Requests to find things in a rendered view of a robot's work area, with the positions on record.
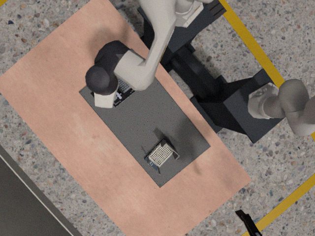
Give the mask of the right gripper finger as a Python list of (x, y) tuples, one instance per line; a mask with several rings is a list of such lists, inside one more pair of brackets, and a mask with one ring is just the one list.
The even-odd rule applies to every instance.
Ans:
[(126, 97), (124, 96), (125, 94), (123, 92), (120, 91), (120, 89), (118, 88), (118, 93), (116, 93), (117, 95), (117, 99), (120, 101), (124, 101), (126, 99)]

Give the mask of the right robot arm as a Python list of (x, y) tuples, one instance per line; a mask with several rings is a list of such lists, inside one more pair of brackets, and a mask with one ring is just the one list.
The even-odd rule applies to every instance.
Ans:
[(175, 26), (187, 28), (203, 10), (202, 3), (213, 0), (138, 0), (151, 22), (155, 37), (147, 58), (143, 58), (119, 40), (106, 43), (86, 72), (86, 85), (94, 105), (113, 108), (119, 79), (133, 90), (145, 90), (153, 81), (159, 62)]

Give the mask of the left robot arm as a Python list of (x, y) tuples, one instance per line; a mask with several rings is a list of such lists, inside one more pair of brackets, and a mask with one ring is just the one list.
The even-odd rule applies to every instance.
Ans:
[(309, 98), (302, 80), (286, 80), (278, 89), (267, 83), (249, 94), (248, 112), (254, 118), (287, 118), (292, 132), (308, 136), (315, 132), (315, 96)]

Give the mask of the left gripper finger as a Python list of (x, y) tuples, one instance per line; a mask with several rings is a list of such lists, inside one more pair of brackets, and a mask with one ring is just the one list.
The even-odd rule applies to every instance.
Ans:
[(245, 214), (242, 210), (237, 210), (235, 213), (244, 222), (250, 236), (262, 236), (249, 214)]

